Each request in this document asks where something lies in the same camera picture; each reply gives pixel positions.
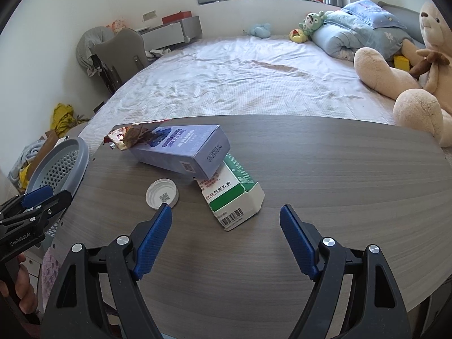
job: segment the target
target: cardboard box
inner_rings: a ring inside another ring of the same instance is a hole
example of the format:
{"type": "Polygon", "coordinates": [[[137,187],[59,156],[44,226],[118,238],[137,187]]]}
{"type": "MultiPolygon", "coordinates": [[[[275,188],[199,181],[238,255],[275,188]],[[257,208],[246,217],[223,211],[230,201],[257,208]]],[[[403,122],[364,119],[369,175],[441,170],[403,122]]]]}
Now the cardboard box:
{"type": "Polygon", "coordinates": [[[264,191],[241,164],[227,154],[209,180],[197,180],[213,215],[225,231],[230,231],[256,214],[264,201],[264,191]]]}
{"type": "Polygon", "coordinates": [[[44,157],[55,147],[58,141],[58,135],[55,132],[55,130],[50,130],[46,132],[47,140],[45,141],[42,148],[39,150],[38,154],[36,154],[35,159],[30,164],[30,167],[27,170],[27,174],[25,175],[25,178],[30,181],[31,176],[36,171],[36,168],[38,168],[38,165],[41,163],[41,161],[44,159],[44,157]]]}
{"type": "Polygon", "coordinates": [[[218,125],[158,127],[146,143],[129,151],[143,163],[210,179],[231,149],[218,125]]]}

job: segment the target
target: blue gripper pad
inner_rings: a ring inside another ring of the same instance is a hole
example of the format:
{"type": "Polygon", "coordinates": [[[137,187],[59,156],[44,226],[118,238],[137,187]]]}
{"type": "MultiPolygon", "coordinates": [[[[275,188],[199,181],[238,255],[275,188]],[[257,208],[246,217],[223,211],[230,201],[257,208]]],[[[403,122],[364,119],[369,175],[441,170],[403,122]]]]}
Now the blue gripper pad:
{"type": "Polygon", "coordinates": [[[44,201],[53,196],[53,188],[50,185],[45,185],[37,190],[31,191],[23,196],[21,202],[25,209],[30,209],[41,205],[44,201]]]}
{"type": "Polygon", "coordinates": [[[170,230],[172,221],[171,208],[166,206],[155,219],[154,224],[136,252],[136,264],[133,269],[136,279],[143,278],[144,274],[151,271],[163,241],[165,241],[166,235],[170,230]]]}
{"type": "Polygon", "coordinates": [[[320,275],[316,265],[316,251],[287,205],[281,208],[279,224],[301,272],[311,280],[316,280],[320,275]]]}

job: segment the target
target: red box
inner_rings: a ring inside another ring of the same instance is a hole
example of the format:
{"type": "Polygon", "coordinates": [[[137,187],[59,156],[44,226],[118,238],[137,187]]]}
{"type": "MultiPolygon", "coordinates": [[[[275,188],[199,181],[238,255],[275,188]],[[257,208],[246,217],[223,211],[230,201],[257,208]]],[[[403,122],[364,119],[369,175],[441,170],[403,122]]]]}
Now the red box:
{"type": "Polygon", "coordinates": [[[163,24],[172,23],[174,21],[185,19],[185,18],[191,18],[192,12],[191,11],[179,11],[177,14],[165,16],[162,18],[163,24]]]}

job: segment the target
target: barcode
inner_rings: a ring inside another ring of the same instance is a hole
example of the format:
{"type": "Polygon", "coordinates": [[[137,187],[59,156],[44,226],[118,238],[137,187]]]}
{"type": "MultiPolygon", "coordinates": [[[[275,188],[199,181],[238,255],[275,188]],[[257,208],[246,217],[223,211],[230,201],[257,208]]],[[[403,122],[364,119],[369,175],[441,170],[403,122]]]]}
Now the barcode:
{"type": "Polygon", "coordinates": [[[187,171],[187,172],[193,172],[196,173],[196,171],[193,169],[192,165],[188,162],[182,162],[180,161],[180,164],[182,164],[182,167],[187,171]]]}
{"type": "Polygon", "coordinates": [[[237,219],[239,216],[243,214],[242,210],[238,208],[235,212],[229,214],[228,216],[225,216],[223,219],[221,219],[221,224],[224,226],[227,226],[229,223],[231,223],[233,220],[237,219]]]}

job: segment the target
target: silver screw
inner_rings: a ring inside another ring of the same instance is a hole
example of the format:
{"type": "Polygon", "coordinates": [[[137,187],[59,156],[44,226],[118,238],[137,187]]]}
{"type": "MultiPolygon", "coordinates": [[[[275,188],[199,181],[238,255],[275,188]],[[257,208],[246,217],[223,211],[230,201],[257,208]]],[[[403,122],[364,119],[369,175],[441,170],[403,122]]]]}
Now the silver screw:
{"type": "Polygon", "coordinates": [[[380,248],[377,245],[375,245],[375,244],[371,244],[369,246],[369,251],[372,252],[372,253],[379,253],[380,252],[380,248]]]}
{"type": "Polygon", "coordinates": [[[334,241],[334,240],[333,240],[332,238],[330,238],[330,237],[325,237],[325,238],[323,239],[323,244],[324,244],[325,246],[331,247],[331,246],[334,246],[335,243],[336,243],[336,241],[334,241]]]}
{"type": "Polygon", "coordinates": [[[129,243],[129,238],[127,236],[121,236],[118,237],[118,239],[116,240],[116,243],[119,245],[124,245],[124,244],[128,244],[129,243]]]}
{"type": "Polygon", "coordinates": [[[83,248],[82,244],[75,244],[72,247],[72,252],[80,252],[82,250],[82,248],[83,248]]]}

